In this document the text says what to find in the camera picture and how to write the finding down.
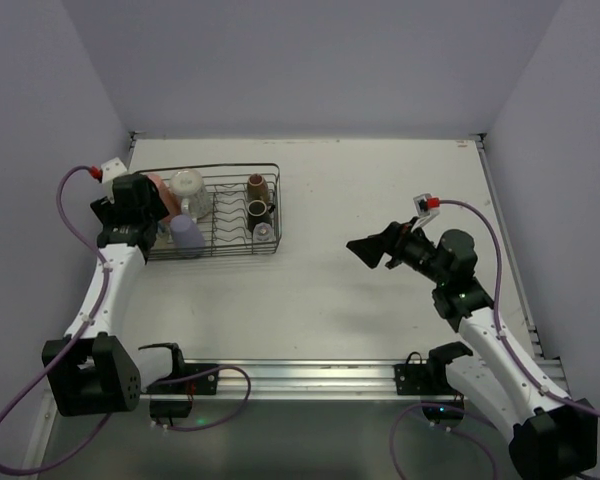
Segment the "lilac plastic cup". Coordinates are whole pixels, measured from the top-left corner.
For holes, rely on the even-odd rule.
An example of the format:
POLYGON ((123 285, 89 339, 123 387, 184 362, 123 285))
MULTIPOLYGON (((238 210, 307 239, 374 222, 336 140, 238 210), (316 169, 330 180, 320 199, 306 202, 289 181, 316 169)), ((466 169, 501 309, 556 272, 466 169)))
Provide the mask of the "lilac plastic cup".
POLYGON ((174 216, 169 227, 177 252, 186 258, 199 258, 202 255, 206 241, 201 230, 190 216, 186 214, 174 216))

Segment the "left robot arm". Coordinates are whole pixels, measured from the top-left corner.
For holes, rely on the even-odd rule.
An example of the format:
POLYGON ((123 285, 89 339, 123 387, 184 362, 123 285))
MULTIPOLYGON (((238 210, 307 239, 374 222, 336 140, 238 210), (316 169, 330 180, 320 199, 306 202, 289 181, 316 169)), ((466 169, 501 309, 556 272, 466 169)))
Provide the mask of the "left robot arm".
POLYGON ((167 209, 152 180, 140 173, 112 181, 112 195, 92 202, 102 224, 94 274, 81 308, 42 361, 58 410, 65 417, 134 410, 143 391, 184 371, 175 343, 128 352, 118 333, 136 280, 167 209))

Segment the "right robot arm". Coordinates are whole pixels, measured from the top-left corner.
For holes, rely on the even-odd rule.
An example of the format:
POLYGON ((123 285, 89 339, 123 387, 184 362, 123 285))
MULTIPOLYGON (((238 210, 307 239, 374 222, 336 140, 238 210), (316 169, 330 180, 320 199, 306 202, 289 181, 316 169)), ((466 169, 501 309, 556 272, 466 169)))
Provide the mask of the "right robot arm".
POLYGON ((422 229, 392 222, 346 246, 370 268, 388 256, 387 268, 405 264, 434 283, 436 311, 464 342, 433 371, 502 434, 522 478, 563 479, 596 465, 598 421, 585 411, 589 402, 572 400, 495 320, 494 300, 475 276, 471 235, 451 229, 433 243, 422 229))

